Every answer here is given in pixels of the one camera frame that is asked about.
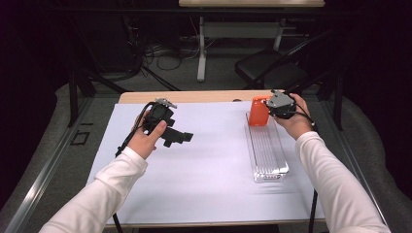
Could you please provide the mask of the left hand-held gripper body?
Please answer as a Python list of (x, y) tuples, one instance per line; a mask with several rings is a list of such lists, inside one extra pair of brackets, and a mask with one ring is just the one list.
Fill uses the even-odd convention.
[(143, 122), (143, 126), (147, 132), (152, 132), (162, 120), (166, 122), (167, 119), (172, 118), (174, 115), (172, 109), (177, 108), (175, 104), (166, 98), (156, 98), (151, 102), (151, 105), (152, 107)]

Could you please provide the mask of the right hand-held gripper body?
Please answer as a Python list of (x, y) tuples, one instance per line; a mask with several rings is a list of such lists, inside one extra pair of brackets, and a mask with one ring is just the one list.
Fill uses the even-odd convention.
[(296, 110), (293, 98), (280, 90), (273, 90), (272, 96), (265, 102), (269, 114), (278, 118), (291, 118)]

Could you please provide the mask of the orange phone case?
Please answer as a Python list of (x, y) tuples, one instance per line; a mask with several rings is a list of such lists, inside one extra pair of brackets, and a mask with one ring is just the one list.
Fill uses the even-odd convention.
[(260, 95), (253, 98), (248, 117), (248, 123), (250, 126), (264, 126), (267, 123), (269, 118), (269, 109), (266, 106), (266, 101), (269, 98), (269, 95)]

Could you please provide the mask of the clear plastic packaging tray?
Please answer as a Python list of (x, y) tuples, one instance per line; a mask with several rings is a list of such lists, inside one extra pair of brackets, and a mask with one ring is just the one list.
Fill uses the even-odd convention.
[(245, 124), (246, 139), (255, 183), (280, 183), (290, 171), (275, 120), (264, 126)]

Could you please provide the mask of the person's right hand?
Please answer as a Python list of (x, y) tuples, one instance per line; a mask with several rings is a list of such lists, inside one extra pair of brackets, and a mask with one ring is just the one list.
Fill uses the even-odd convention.
[(313, 127), (311, 121), (306, 117), (310, 116), (306, 102), (298, 94), (291, 93), (290, 97), (295, 100), (297, 113), (289, 119), (282, 119), (276, 116), (274, 119), (286, 129), (292, 138), (297, 140), (304, 133), (310, 132)]

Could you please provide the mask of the person's left hand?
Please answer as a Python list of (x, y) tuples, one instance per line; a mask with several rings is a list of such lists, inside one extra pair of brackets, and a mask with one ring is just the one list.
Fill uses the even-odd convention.
[[(143, 118), (148, 113), (148, 111), (145, 111), (143, 113)], [(162, 120), (150, 135), (146, 135), (143, 130), (143, 118), (139, 121), (138, 128), (127, 146), (140, 155), (143, 159), (147, 159), (155, 150), (155, 143), (164, 133), (167, 124), (164, 120)]]

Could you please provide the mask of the black folding chair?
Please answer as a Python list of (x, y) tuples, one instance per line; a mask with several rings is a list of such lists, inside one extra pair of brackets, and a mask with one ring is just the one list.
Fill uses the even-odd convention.
[(238, 60), (235, 73), (247, 83), (245, 89), (284, 89), (301, 93), (329, 74), (329, 71), (311, 74), (304, 61), (323, 46), (331, 35), (332, 32), (328, 30), (285, 53), (274, 49), (261, 50)]

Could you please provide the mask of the white board sheet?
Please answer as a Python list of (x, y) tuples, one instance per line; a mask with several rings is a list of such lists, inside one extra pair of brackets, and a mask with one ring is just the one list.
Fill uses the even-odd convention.
[(277, 126), (290, 171), (280, 183), (255, 183), (246, 139), (249, 102), (181, 103), (174, 127), (193, 134), (170, 148), (158, 143), (146, 173), (118, 211), (134, 226), (223, 225), (323, 218), (313, 186)]

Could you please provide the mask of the white-legged desk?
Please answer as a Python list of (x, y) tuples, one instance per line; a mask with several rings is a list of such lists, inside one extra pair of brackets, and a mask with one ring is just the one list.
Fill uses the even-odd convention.
[[(297, 9), (322, 8), (325, 0), (179, 0), (179, 6), (184, 8), (269, 8), (269, 9)], [(197, 80), (205, 81), (206, 48), (205, 38), (273, 38), (273, 48), (280, 46), (285, 28), (285, 18), (279, 22), (205, 22), (199, 18), (198, 50), (199, 63)]]

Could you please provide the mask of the black metal stand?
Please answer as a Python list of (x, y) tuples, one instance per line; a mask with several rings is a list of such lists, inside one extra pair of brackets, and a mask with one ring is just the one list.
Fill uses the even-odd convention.
[(126, 89), (118, 86), (115, 83), (105, 79), (99, 73), (92, 71), (85, 66), (73, 66), (69, 72), (69, 99), (70, 99), (70, 121), (69, 127), (72, 127), (79, 116), (78, 105), (78, 91), (80, 91), (85, 97), (91, 98), (96, 94), (96, 90), (92, 85), (92, 81), (102, 83), (103, 85), (111, 88), (117, 93), (125, 93)]

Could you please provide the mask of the black tape square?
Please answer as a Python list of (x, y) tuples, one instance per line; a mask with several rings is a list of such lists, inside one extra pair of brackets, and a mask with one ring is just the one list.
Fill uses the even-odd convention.
[(87, 142), (89, 135), (90, 135), (89, 132), (78, 130), (75, 133), (73, 139), (71, 140), (70, 145), (71, 146), (83, 146)]

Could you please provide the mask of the metal floor rail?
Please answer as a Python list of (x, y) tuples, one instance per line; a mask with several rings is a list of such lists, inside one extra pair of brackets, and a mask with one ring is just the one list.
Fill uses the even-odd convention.
[(60, 164), (69, 141), (74, 137), (80, 121), (86, 115), (92, 102), (92, 98), (82, 100), (78, 116), (69, 126), (70, 117), (63, 115), (64, 110), (69, 110), (69, 103), (66, 100), (57, 101), (57, 107), (39, 146), (12, 196), (0, 211), (0, 233), (22, 232)]
[(351, 101), (343, 99), (338, 114), (333, 101), (321, 101), (327, 126), (322, 135), (334, 154), (360, 181), (372, 200), (384, 224), (384, 199), (380, 190), (388, 177), (384, 165), (385, 153), (375, 128), (362, 111)]

